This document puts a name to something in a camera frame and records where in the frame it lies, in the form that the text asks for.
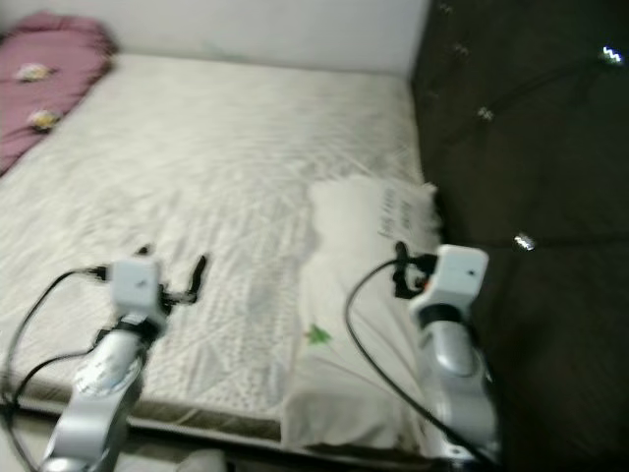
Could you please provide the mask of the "white pillow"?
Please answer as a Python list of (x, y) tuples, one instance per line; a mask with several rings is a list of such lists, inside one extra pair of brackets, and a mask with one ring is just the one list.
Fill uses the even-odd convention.
[(417, 395), (417, 329), (389, 261), (439, 243), (435, 188), (351, 176), (310, 185), (315, 246), (298, 280), (301, 336), (280, 409), (291, 448), (346, 446), (427, 457)]

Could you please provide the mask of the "beige quilted mattress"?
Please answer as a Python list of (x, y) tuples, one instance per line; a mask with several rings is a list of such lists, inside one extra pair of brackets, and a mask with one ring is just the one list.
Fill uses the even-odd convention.
[(186, 284), (145, 368), (134, 417), (185, 435), (280, 441), (300, 342), (300, 268), (317, 247), (311, 184), (422, 184), (409, 86), (399, 78), (120, 54), (48, 138), (0, 180), (0, 342), (14, 381), (89, 346), (107, 288), (72, 268), (149, 247)]

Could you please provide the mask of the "dark tufted headboard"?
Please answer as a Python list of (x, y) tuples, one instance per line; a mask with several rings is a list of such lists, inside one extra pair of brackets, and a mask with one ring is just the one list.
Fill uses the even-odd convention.
[(412, 78), (511, 472), (629, 472), (629, 0), (431, 0)]

